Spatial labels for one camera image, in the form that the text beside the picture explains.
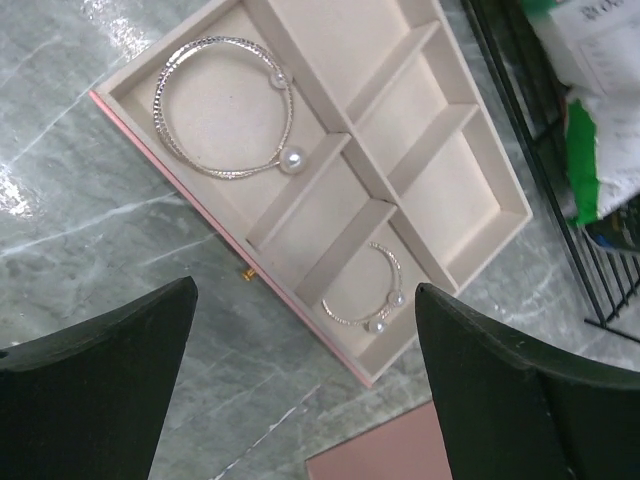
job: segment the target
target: black wire basket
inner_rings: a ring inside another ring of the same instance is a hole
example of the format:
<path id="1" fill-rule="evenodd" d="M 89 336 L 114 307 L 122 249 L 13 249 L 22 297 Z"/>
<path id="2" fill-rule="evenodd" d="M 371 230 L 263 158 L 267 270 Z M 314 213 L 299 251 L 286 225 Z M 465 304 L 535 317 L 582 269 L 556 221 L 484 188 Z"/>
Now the black wire basket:
<path id="1" fill-rule="evenodd" d="M 594 317 L 585 322 L 640 343 L 640 338 L 612 326 L 640 287 L 638 259 L 599 250 L 565 220 L 565 87 L 553 73 L 518 1 L 461 1 L 527 164 L 549 201 L 593 306 Z"/>

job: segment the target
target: pearl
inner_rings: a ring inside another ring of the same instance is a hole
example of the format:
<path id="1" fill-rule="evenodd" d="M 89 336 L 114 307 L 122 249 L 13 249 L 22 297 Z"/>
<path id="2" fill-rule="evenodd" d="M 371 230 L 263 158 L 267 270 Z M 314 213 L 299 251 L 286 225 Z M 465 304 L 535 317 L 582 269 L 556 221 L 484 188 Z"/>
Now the pearl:
<path id="1" fill-rule="evenodd" d="M 300 173 L 307 167 L 307 158 L 299 147 L 284 147 L 280 152 L 280 169 L 289 175 Z"/>
<path id="2" fill-rule="evenodd" d="M 398 308 L 404 305 L 404 294 L 400 290 L 394 290 L 387 295 L 387 302 L 393 307 Z"/>
<path id="3" fill-rule="evenodd" d="M 384 332 L 384 330 L 387 328 L 387 322 L 385 322 L 384 320 L 378 318 L 376 320 L 371 320 L 368 324 L 367 324 L 367 330 L 370 333 L 374 333 L 376 335 L 381 334 L 382 332 Z"/>
<path id="4" fill-rule="evenodd" d="M 278 90 L 287 88 L 287 77 L 283 72 L 273 72 L 271 77 L 269 77 L 269 81 L 271 82 L 271 86 Z"/>

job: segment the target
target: small silver bracelet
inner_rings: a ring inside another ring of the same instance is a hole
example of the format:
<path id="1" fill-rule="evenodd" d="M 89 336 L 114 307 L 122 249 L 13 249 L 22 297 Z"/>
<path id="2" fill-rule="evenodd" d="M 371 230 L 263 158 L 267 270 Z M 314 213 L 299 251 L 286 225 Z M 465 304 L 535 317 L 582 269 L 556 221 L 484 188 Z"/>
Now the small silver bracelet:
<path id="1" fill-rule="evenodd" d="M 373 248 L 374 250 L 378 250 L 385 256 L 385 258 L 389 262 L 389 265 L 391 266 L 391 273 L 393 275 L 391 290 L 389 291 L 385 304 L 382 306 L 382 308 L 357 320 L 347 320 L 339 317 L 338 315 L 333 313 L 333 311 L 331 311 L 325 299 L 322 299 L 322 308 L 324 308 L 324 311 L 327 315 L 329 315 L 329 317 L 342 325 L 346 325 L 348 327 L 357 327 L 364 325 L 367 331 L 378 334 L 382 333 L 385 328 L 387 328 L 387 322 L 385 320 L 393 311 L 393 309 L 399 308 L 405 303 L 404 293 L 402 293 L 402 267 L 400 266 L 400 262 L 398 261 L 394 253 L 387 247 L 384 247 L 375 242 L 369 242 L 369 247 Z"/>
<path id="2" fill-rule="evenodd" d="M 278 146 L 271 155 L 271 158 L 269 158 L 269 161 L 264 165 L 253 168 L 246 168 L 243 170 L 218 170 L 215 168 L 205 167 L 204 165 L 194 162 L 182 151 L 182 149 L 178 146 L 178 143 L 171 136 L 169 128 L 167 127 L 162 109 L 162 101 L 164 89 L 167 86 L 169 77 L 178 69 L 182 62 L 184 62 L 194 53 L 202 50 L 203 48 L 220 44 L 240 47 L 256 55 L 258 58 L 264 61 L 271 70 L 273 70 L 272 75 L 270 76 L 271 85 L 276 89 L 282 90 L 284 92 L 287 104 L 287 122 L 285 124 L 280 143 L 278 143 Z M 274 60 L 273 56 L 268 50 L 266 50 L 264 47 L 261 47 L 257 43 L 246 40 L 244 38 L 221 36 L 205 37 L 187 43 L 183 47 L 179 48 L 176 52 L 174 52 L 160 72 L 160 76 L 158 77 L 156 93 L 153 97 L 153 121 L 160 140 L 178 160 L 185 163 L 195 171 L 213 178 L 222 180 L 236 180 L 239 178 L 246 178 L 251 175 L 255 175 L 256 173 L 264 172 L 265 170 L 269 170 L 278 166 L 285 173 L 296 174 L 304 170 L 304 168 L 307 166 L 307 158 L 300 148 L 286 146 L 287 139 L 289 138 L 289 133 L 291 132 L 291 125 L 293 123 L 293 93 L 291 82 L 285 75 L 283 68 L 278 65 L 278 63 Z"/>

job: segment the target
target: pink edge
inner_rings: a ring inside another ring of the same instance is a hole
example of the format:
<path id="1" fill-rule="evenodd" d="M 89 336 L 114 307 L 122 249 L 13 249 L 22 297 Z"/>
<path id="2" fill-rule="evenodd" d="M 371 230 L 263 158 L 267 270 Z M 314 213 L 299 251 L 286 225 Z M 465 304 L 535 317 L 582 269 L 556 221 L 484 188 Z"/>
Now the pink edge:
<path id="1" fill-rule="evenodd" d="M 333 342 L 327 337 L 327 335 L 320 330 L 307 315 L 287 296 L 287 294 L 278 286 L 278 284 L 267 273 L 260 268 L 256 261 L 247 253 L 240 244 L 227 232 L 224 227 L 215 219 L 211 213 L 202 205 L 193 194 L 185 187 L 180 180 L 178 180 L 173 173 L 156 157 L 153 152 L 131 131 L 129 127 L 118 117 L 113 110 L 105 103 L 100 95 L 91 90 L 89 97 L 95 102 L 95 104 L 105 113 L 107 117 L 124 133 L 133 144 L 153 163 L 158 170 L 171 182 L 171 184 L 195 207 L 195 209 L 202 215 L 207 222 L 215 228 L 220 235 L 227 241 L 229 245 L 242 257 L 242 259 L 249 264 L 262 279 L 271 287 L 271 289 L 278 294 L 278 296 L 293 310 L 293 312 L 302 319 L 304 323 L 315 333 L 320 340 L 327 346 L 333 354 L 344 363 L 349 370 L 360 380 L 367 388 L 371 388 L 371 383 L 362 373 L 349 361 L 349 359 L 340 350 L 338 350 Z"/>

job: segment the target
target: silver bracelet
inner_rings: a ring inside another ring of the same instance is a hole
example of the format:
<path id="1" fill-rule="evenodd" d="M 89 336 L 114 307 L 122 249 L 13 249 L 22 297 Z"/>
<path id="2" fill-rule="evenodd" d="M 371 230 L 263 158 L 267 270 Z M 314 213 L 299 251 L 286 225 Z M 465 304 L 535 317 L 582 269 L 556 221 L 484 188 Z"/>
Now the silver bracelet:
<path id="1" fill-rule="evenodd" d="M 346 320 L 342 317 L 339 317 L 331 311 L 325 299 L 322 299 L 322 308 L 324 308 L 324 311 L 327 315 L 329 315 L 329 317 L 331 317 L 336 322 L 341 323 L 342 325 L 346 325 L 348 327 L 358 327 L 364 325 L 369 332 L 378 334 L 382 333 L 384 329 L 387 328 L 385 319 L 389 316 L 393 309 L 399 308 L 405 303 L 404 293 L 402 293 L 402 267 L 400 266 L 400 262 L 393 254 L 393 252 L 387 247 L 383 247 L 379 243 L 375 242 L 369 242 L 369 247 L 378 250 L 385 256 L 385 258 L 389 262 L 389 265 L 391 266 L 391 273 L 393 275 L 391 290 L 389 291 L 386 302 L 382 306 L 382 308 L 370 315 L 357 320 Z"/>
<path id="2" fill-rule="evenodd" d="M 178 69 L 182 62 L 184 62 L 194 53 L 211 45 L 219 44 L 228 44 L 240 47 L 256 55 L 258 58 L 264 61 L 271 70 L 273 70 L 270 77 L 271 85 L 276 89 L 282 90 L 284 92 L 287 104 L 287 122 L 285 124 L 280 143 L 278 143 L 278 146 L 275 152 L 273 152 L 273 154 L 271 155 L 271 158 L 269 158 L 269 161 L 264 165 L 253 168 L 246 168 L 243 170 L 218 170 L 215 168 L 205 167 L 204 165 L 191 160 L 182 151 L 182 149 L 178 146 L 178 143 L 171 136 L 169 128 L 167 127 L 167 123 L 162 110 L 162 101 L 163 92 L 165 87 L 167 86 L 169 77 Z M 195 171 L 213 178 L 219 178 L 222 180 L 236 180 L 239 178 L 249 177 L 251 175 L 255 175 L 256 173 L 264 172 L 265 170 L 269 170 L 278 166 L 285 173 L 296 174 L 304 170 L 304 168 L 307 166 L 307 158 L 302 149 L 293 146 L 285 146 L 287 139 L 289 138 L 289 133 L 291 132 L 291 124 L 293 123 L 293 93 L 291 82 L 285 75 L 283 68 L 278 65 L 278 63 L 274 60 L 273 56 L 268 50 L 261 47 L 257 43 L 246 40 L 244 38 L 205 37 L 187 43 L 183 47 L 179 48 L 176 52 L 174 52 L 174 54 L 171 55 L 171 58 L 169 58 L 164 68 L 160 72 L 160 76 L 158 77 L 156 93 L 153 97 L 153 120 L 156 132 L 158 133 L 160 140 L 178 160 L 193 168 Z"/>

